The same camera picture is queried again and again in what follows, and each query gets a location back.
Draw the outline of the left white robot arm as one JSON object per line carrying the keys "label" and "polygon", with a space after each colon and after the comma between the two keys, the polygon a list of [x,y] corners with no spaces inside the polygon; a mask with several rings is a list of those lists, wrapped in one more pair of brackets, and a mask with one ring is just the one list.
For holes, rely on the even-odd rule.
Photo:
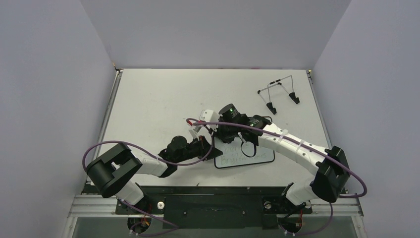
{"label": "left white robot arm", "polygon": [[191,142],[183,136],[176,136],[157,156],[146,152],[149,158],[135,156],[131,143],[113,141],[113,144],[89,164],[83,157],[83,170],[103,198],[115,196],[135,213],[148,212],[153,208],[148,196],[132,181],[135,174],[166,178],[178,167],[189,166],[187,161],[190,159],[196,158],[199,163],[223,154],[215,147],[215,141],[208,142],[204,136],[198,136]]}

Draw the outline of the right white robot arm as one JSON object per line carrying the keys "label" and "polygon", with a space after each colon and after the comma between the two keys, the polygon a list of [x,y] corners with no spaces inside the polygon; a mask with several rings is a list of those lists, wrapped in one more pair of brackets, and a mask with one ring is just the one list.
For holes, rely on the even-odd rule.
{"label": "right white robot arm", "polygon": [[266,117],[249,117],[239,113],[233,104],[228,104],[218,113],[211,110],[203,112],[201,118],[215,123],[211,127],[215,130],[216,138],[222,142],[231,143],[235,138],[240,138],[256,148],[270,149],[299,164],[314,176],[288,185],[279,199],[280,207],[286,212],[314,198],[336,202],[350,177],[346,171],[349,167],[346,155],[341,148],[313,145],[279,128]]}

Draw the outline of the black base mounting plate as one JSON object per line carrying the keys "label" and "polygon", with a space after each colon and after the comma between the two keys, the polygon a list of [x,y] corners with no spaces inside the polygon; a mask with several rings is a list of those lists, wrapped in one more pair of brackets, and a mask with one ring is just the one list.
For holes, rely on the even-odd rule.
{"label": "black base mounting plate", "polygon": [[295,207],[283,187],[143,186],[141,208],[181,229],[275,229],[301,214],[311,214],[309,203]]}

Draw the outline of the small black-framed whiteboard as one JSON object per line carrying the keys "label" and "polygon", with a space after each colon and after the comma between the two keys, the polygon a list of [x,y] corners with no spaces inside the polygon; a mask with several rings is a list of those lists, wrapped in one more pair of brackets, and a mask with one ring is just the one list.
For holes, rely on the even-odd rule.
{"label": "small black-framed whiteboard", "polygon": [[221,156],[214,159],[214,166],[218,169],[271,163],[275,160],[273,150],[259,146],[254,148],[253,143],[243,142],[239,138],[231,143],[216,139],[215,148],[222,152]]}

